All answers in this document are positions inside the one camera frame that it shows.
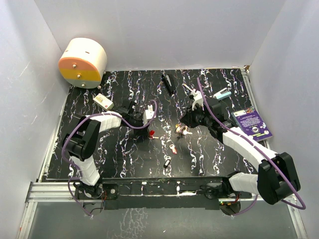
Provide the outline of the purple booklet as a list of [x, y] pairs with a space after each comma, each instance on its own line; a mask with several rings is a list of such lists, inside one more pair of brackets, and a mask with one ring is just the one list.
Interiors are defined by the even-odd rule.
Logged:
[[231, 114], [241, 130], [256, 142], [269, 139], [273, 136], [254, 107], [234, 111]]

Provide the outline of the white round drawer cabinet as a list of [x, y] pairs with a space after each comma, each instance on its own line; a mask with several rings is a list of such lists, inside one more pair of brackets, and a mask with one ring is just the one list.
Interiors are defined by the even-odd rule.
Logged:
[[71, 85], [83, 89], [101, 84], [107, 66], [104, 48], [89, 38], [72, 39], [58, 61], [58, 69]]

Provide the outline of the light blue stapler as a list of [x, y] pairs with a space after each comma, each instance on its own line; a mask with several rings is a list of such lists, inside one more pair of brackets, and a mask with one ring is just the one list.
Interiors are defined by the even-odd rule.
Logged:
[[213, 95], [213, 98], [221, 101], [227, 97], [231, 96], [231, 92], [227, 88], [223, 88]]

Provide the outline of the black key tag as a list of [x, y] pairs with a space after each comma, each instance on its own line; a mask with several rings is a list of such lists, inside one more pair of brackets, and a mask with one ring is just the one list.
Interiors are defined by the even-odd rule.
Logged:
[[170, 159], [167, 159], [163, 165], [164, 168], [167, 168], [170, 164]]

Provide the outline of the red key with silver blade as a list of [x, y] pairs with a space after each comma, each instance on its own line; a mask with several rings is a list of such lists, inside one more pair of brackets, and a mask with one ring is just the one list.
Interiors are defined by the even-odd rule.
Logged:
[[159, 139], [159, 137], [155, 135], [155, 131], [154, 130], [151, 130], [149, 132], [149, 138], [150, 139]]

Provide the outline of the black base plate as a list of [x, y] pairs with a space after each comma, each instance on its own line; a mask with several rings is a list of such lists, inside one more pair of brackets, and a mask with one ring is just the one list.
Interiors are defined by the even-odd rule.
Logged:
[[90, 200], [98, 200], [98, 210], [132, 208], [179, 209], [201, 208], [221, 210], [231, 208], [238, 212], [242, 199], [252, 198], [247, 192], [225, 192], [222, 186], [203, 183], [179, 184], [178, 182], [99, 183], [88, 186], [80, 181], [72, 183], [73, 196], [85, 207]]

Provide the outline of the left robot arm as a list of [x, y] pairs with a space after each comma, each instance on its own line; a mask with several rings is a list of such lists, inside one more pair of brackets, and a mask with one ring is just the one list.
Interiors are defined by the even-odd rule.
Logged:
[[88, 116], [74, 115], [65, 133], [62, 143], [62, 158], [72, 164], [79, 173], [79, 180], [86, 185], [85, 192], [93, 199], [103, 193], [98, 182], [100, 174], [95, 166], [93, 153], [96, 149], [99, 133], [118, 127], [129, 127], [136, 135], [149, 135], [148, 126], [156, 118], [156, 101], [143, 114], [135, 111], [135, 103]]

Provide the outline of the pale green cardboard box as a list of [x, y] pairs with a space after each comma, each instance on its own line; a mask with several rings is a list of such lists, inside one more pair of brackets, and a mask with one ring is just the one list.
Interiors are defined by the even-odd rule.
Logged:
[[102, 94], [98, 94], [93, 101], [102, 109], [108, 111], [114, 107], [114, 103]]

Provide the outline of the metal keyring with keys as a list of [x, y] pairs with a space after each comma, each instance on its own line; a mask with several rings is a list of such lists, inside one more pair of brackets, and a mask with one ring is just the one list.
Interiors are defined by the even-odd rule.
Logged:
[[192, 132], [190, 132], [190, 130], [189, 130], [189, 127], [187, 127], [186, 125], [182, 125], [182, 124], [176, 124], [174, 132], [175, 132], [175, 134], [178, 135], [178, 137], [192, 134]]

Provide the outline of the red tag key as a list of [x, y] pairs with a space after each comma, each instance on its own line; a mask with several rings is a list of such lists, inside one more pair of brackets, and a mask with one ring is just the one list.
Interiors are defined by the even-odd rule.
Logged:
[[169, 147], [170, 147], [173, 154], [177, 154], [177, 149], [176, 149], [176, 146], [174, 144], [171, 144]]

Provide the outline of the black stapler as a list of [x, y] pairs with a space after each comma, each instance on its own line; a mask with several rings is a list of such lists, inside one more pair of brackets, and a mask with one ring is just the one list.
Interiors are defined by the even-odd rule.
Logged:
[[174, 95], [175, 92], [176, 92], [176, 87], [175, 87], [173, 78], [172, 78], [171, 76], [169, 76], [169, 75], [162, 74], [162, 75], [161, 75], [161, 79], [162, 79], [162, 81], [164, 82], [165, 87], [166, 87], [168, 93], [169, 93], [171, 96]]

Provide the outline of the aluminium frame rail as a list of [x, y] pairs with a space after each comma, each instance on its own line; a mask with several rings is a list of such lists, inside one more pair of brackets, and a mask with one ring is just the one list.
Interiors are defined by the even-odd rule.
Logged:
[[211, 199], [234, 199], [258, 195], [257, 175], [231, 185], [226, 177], [188, 178], [129, 178], [100, 179], [94, 186], [80, 180], [67, 182], [31, 183], [26, 201], [45, 202], [114, 200], [120, 196], [131, 197], [182, 197], [207, 195]]

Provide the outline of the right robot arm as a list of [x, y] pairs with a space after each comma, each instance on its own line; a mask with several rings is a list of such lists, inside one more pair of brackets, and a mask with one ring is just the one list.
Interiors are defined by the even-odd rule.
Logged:
[[232, 198], [239, 192], [253, 193], [273, 205], [298, 192], [301, 185], [292, 157], [249, 139], [233, 120], [226, 118], [218, 100], [211, 102], [213, 105], [206, 106], [202, 100], [192, 100], [180, 122], [189, 128], [207, 127], [213, 138], [238, 152], [257, 170], [257, 174], [228, 175], [222, 185], [223, 194]]

